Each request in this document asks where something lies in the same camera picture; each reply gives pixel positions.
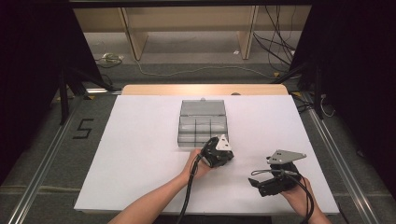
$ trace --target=person's right hand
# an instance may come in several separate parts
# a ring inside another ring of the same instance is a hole
[[[308,223],[331,223],[329,219],[321,212],[318,207],[317,200],[315,199],[315,195],[311,188],[311,183],[307,178],[302,177],[300,183],[306,186],[308,191],[311,193],[312,198],[314,199],[314,213],[312,217],[309,218]],[[294,209],[294,211],[300,215],[301,217],[306,216],[306,206],[307,206],[307,196],[305,191],[300,187],[296,186],[293,189],[283,191],[280,193],[285,199],[289,202],[290,206]],[[308,199],[308,211],[311,208],[312,204]]]

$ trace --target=gray floor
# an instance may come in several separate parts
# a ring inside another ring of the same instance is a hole
[[[270,33],[261,35],[271,37]],[[268,77],[272,77],[276,72],[268,64],[268,55],[256,43],[252,45],[250,59],[242,60],[240,54],[235,52],[239,49],[235,33],[150,34],[145,53],[140,61],[142,69],[147,73],[157,75],[190,71],[170,77],[141,74],[130,55],[124,34],[86,34],[86,36],[95,57],[101,57],[105,52],[117,53],[123,57],[123,64],[110,69],[101,68],[102,73],[108,75],[115,86],[120,87],[130,83],[268,83],[271,81]],[[295,45],[298,38],[299,33],[293,32],[290,43]],[[285,65],[279,64],[275,58],[270,58],[270,62],[275,63],[274,66],[280,70],[285,68]],[[295,78],[285,82],[289,91],[296,90],[297,81],[298,79]],[[23,223],[107,223],[114,217],[114,214],[86,215],[76,212],[73,204],[88,173],[116,97],[115,95],[96,95],[93,99],[86,99],[80,104]],[[330,106],[326,106],[325,109],[332,110]],[[82,119],[93,119],[86,123],[92,131],[87,139],[76,139],[76,136],[81,136],[78,125]],[[334,199],[340,204],[349,223],[363,223],[357,206],[335,168],[310,112],[302,113],[301,119]],[[55,96],[47,118],[30,149],[23,152],[0,188],[0,223],[8,221],[26,186],[32,180],[52,138],[59,129],[59,121],[60,102]],[[356,151],[359,150],[359,146],[342,119],[335,114],[332,118],[325,117],[324,122],[380,222],[396,223],[394,213],[396,202],[370,163],[357,156]],[[346,223],[341,215],[330,216],[330,219],[332,223]],[[300,221],[301,218],[297,216],[273,217],[273,223],[276,224],[300,223]]]

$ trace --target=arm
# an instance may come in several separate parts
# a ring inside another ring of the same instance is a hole
[[[172,199],[185,187],[189,181],[190,168],[195,157],[200,153],[199,149],[195,149],[190,153],[190,157],[186,162],[183,171],[175,178],[160,186],[159,188],[149,192],[148,194],[137,199],[114,217],[109,224],[121,223],[152,223],[161,211],[168,205]],[[198,173],[194,178],[205,175],[210,167],[198,163]]]
[[[304,185],[304,179],[306,183],[306,188],[309,190],[311,193],[313,199],[314,199],[314,213],[312,214],[312,217],[309,218],[308,223],[309,224],[331,224],[330,220],[327,219],[327,217],[322,213],[320,208],[318,207],[317,200],[315,199],[315,195],[312,191],[311,188],[311,183],[307,178],[302,178],[301,183]],[[305,212],[306,212],[306,194],[305,191],[300,188],[299,186],[296,186],[293,189],[290,189],[288,191],[283,191],[281,192],[283,197],[288,200],[289,204],[291,207],[294,209],[294,211],[300,215],[301,217],[305,217]]]

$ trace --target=white table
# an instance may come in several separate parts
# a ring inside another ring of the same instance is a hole
[[[339,212],[295,104],[288,95],[119,96],[75,209],[120,211],[177,175],[189,156],[187,149],[177,147],[181,101],[202,97],[224,100],[235,157],[225,166],[194,180],[188,214],[293,213],[281,195],[262,198],[248,182],[252,171],[269,168],[265,158],[277,149],[307,155],[295,162],[297,168],[311,180],[322,211]],[[272,176],[253,178],[264,180]],[[163,212],[178,214],[184,197],[185,189]]]

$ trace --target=person's left hand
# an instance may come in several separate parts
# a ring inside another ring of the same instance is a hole
[[[190,153],[189,159],[187,160],[186,165],[184,166],[184,169],[180,173],[180,175],[190,178],[191,167],[192,167],[194,161],[197,159],[197,156],[198,156],[198,154],[200,154],[200,152],[201,152],[201,149],[196,148],[195,150],[193,150]],[[198,171],[195,174],[194,178],[199,178],[199,177],[207,174],[207,172],[209,172],[210,170],[211,170],[211,168],[208,165],[206,165],[202,161],[199,161],[198,162]]]

